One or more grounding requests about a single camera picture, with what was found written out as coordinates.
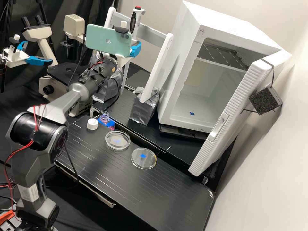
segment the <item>blue gripper part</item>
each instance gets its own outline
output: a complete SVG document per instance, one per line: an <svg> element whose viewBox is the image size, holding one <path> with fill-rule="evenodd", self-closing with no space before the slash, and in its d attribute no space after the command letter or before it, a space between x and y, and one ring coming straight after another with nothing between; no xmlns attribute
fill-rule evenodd
<svg viewBox="0 0 308 231"><path fill-rule="evenodd" d="M24 51L24 45L27 46L28 41L22 41L18 46L17 49ZM52 64L52 59L44 59L40 57L30 56L28 59L25 60L27 63L33 66L48 66Z"/></svg>
<svg viewBox="0 0 308 231"><path fill-rule="evenodd" d="M141 50L141 42L138 41L137 45L131 46L132 51L130 52L129 56L135 58L140 50Z"/></svg>

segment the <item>mint green smartphone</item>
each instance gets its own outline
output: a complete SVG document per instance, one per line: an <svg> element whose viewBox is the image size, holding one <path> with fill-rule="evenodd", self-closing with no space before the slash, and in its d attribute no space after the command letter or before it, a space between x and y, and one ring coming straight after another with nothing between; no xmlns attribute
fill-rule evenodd
<svg viewBox="0 0 308 231"><path fill-rule="evenodd" d="M130 54L132 35L131 33L122 35L116 32L115 29L88 24L86 46L89 49L128 57Z"/></svg>

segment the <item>robotic arm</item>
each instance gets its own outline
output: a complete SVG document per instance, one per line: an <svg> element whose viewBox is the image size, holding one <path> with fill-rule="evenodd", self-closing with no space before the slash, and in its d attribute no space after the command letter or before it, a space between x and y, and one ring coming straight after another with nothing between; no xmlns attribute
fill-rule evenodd
<svg viewBox="0 0 308 231"><path fill-rule="evenodd" d="M78 102L87 101L96 93L117 65L115 59L104 58L95 68L87 70L95 69L94 74L81 75L78 82L69 86L69 92L47 104L44 111L31 107L12 121L6 138L13 150L33 140L29 148L12 157L12 171L21 195L16 205L16 214L22 219L19 229L52 230L59 207L45 193L43 170L51 167L66 142L69 112ZM35 131L34 115L42 116L38 131Z"/></svg>

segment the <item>open door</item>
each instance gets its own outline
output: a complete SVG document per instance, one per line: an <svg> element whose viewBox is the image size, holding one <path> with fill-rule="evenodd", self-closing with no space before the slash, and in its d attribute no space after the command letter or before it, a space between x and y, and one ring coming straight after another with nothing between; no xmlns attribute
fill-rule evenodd
<svg viewBox="0 0 308 231"><path fill-rule="evenodd" d="M277 76L281 72L283 63L290 57L290 53L281 50L265 57L264 60L274 65ZM272 72L272 67L260 59L251 64L188 169L193 175L199 176L218 160L238 135L250 115L250 112L243 109L253 109L248 97L271 83Z"/></svg>

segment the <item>black platform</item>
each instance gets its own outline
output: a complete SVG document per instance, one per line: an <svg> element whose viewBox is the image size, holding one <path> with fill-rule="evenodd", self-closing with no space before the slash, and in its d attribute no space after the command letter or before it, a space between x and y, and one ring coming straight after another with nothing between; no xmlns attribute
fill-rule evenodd
<svg viewBox="0 0 308 231"><path fill-rule="evenodd" d="M130 155L139 147L131 142L124 151L110 149L102 125L91 131L84 116L69 127L67 147L78 175L91 188L125 207L156 230L202 231L213 204L211 190L162 161L158 154L153 169L132 165ZM66 155L57 159L73 174Z"/></svg>
<svg viewBox="0 0 308 231"><path fill-rule="evenodd" d="M110 117L121 125L123 129L127 129L137 136L142 137L148 143L151 143L156 148L161 150L161 159L185 174L192 176L191 173L188 172L188 169L198 154L204 141L180 138L178 136L160 133L157 112L154 113L147 126L138 124L129 119L129 114L135 97L135 94L127 89L124 89L118 101L107 110ZM105 109L113 101L114 99L110 99L104 104L96 102L94 103L93 108L98 112L105 111ZM220 160L213 163L199 176L200 181L203 180L203 177L208 179L209 182L207 183L207 186L213 191L216 190L219 179L230 156L232 146L233 143L224 152Z"/></svg>
<svg viewBox="0 0 308 231"><path fill-rule="evenodd" d="M68 85L68 82L70 81L70 78L76 68L76 63L61 63L52 67L49 67L47 69L47 73L52 76L53 78L57 79L64 85ZM83 73L85 69L87 69L89 66L79 66L76 69L76 72L74 76L72 77L71 83L77 82L80 74Z"/></svg>

